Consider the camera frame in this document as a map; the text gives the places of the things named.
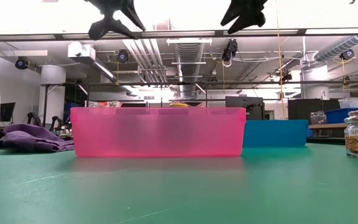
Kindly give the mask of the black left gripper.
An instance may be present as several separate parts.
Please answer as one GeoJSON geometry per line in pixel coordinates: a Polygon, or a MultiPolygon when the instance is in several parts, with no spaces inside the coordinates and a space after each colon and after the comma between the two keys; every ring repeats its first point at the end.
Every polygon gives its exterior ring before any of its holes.
{"type": "MultiPolygon", "coordinates": [[[[145,31],[143,23],[136,13],[133,0],[85,0],[100,10],[102,14],[121,11],[138,28],[145,31]]],[[[115,32],[130,39],[137,39],[133,33],[119,20],[115,20],[112,15],[104,15],[100,21],[91,24],[88,35],[92,40],[99,40],[108,32],[115,32]]]]}

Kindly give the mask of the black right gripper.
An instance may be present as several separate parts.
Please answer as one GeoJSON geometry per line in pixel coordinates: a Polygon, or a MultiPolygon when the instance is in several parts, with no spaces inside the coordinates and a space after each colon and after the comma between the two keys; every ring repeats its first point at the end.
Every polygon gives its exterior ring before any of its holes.
{"type": "Polygon", "coordinates": [[[233,34],[249,26],[262,27],[265,24],[265,16],[262,11],[266,2],[267,0],[231,0],[220,24],[225,26],[236,19],[228,29],[228,34],[233,34]]]}

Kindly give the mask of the black background monitor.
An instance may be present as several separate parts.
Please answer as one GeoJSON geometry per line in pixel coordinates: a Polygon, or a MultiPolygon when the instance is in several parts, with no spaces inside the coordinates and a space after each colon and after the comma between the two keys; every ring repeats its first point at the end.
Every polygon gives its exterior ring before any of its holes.
{"type": "Polygon", "coordinates": [[[246,96],[227,96],[226,107],[240,107],[246,109],[247,120],[264,120],[265,103],[263,98],[246,96]]]}

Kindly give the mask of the black background cabinet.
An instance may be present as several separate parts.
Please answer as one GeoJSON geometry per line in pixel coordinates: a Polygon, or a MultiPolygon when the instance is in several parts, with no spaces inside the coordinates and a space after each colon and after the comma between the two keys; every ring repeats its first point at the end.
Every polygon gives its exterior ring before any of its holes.
{"type": "Polygon", "coordinates": [[[296,99],[288,101],[288,119],[310,120],[310,113],[339,109],[338,100],[296,99]]]}

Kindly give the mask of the blue plastic bin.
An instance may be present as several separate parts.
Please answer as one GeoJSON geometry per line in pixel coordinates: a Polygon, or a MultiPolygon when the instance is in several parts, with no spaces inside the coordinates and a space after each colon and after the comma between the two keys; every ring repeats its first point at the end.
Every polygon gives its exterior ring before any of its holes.
{"type": "Polygon", "coordinates": [[[308,137],[308,121],[250,120],[244,128],[243,148],[302,147],[308,137]]]}

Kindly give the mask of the pink plastic bin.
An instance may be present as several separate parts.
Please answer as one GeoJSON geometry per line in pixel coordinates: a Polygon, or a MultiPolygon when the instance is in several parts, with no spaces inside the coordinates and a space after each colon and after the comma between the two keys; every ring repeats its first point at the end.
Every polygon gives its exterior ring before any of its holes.
{"type": "Polygon", "coordinates": [[[78,157],[237,157],[245,108],[72,108],[78,157]]]}

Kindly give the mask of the blue storage tub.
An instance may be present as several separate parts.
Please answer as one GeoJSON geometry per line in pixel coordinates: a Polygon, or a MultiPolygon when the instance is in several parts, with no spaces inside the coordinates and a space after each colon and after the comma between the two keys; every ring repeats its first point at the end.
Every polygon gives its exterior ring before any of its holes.
{"type": "Polygon", "coordinates": [[[351,111],[357,111],[358,108],[341,108],[336,110],[325,111],[327,124],[343,123],[344,119],[348,117],[348,113],[351,111]]]}

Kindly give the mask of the clear storage tub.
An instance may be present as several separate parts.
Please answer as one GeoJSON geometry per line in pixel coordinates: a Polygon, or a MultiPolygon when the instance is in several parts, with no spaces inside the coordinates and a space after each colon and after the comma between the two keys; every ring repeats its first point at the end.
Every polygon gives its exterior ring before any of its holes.
{"type": "Polygon", "coordinates": [[[343,98],[338,102],[341,108],[358,108],[358,98],[343,98]]]}

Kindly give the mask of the purple cloth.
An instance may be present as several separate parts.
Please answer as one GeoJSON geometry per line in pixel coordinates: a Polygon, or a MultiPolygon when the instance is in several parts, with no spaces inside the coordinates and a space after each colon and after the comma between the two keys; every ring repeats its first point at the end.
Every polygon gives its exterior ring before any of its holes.
{"type": "Polygon", "coordinates": [[[49,130],[32,124],[12,124],[4,128],[3,144],[23,153],[53,153],[74,150],[73,140],[63,140],[49,130]]]}

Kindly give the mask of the small dark monitor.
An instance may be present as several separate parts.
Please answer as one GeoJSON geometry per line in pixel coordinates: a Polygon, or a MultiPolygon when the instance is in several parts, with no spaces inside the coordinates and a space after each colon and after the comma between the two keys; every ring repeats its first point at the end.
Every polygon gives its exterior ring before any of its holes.
{"type": "Polygon", "coordinates": [[[0,104],[0,121],[10,122],[13,118],[15,103],[2,103],[0,104]]]}

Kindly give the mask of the silver ceiling duct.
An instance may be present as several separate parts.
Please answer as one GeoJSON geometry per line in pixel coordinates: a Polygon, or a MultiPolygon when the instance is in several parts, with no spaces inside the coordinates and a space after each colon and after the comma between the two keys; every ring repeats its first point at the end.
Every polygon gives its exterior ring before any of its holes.
{"type": "Polygon", "coordinates": [[[179,80],[185,83],[198,81],[204,51],[202,43],[175,44],[179,80]]]}

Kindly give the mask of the corrugated silver duct pipe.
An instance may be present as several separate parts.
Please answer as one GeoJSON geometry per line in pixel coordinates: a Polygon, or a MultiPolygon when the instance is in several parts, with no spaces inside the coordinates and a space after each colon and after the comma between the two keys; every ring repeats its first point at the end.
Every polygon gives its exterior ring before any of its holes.
{"type": "Polygon", "coordinates": [[[358,35],[347,36],[327,46],[314,55],[315,62],[324,62],[358,45],[358,35]]]}

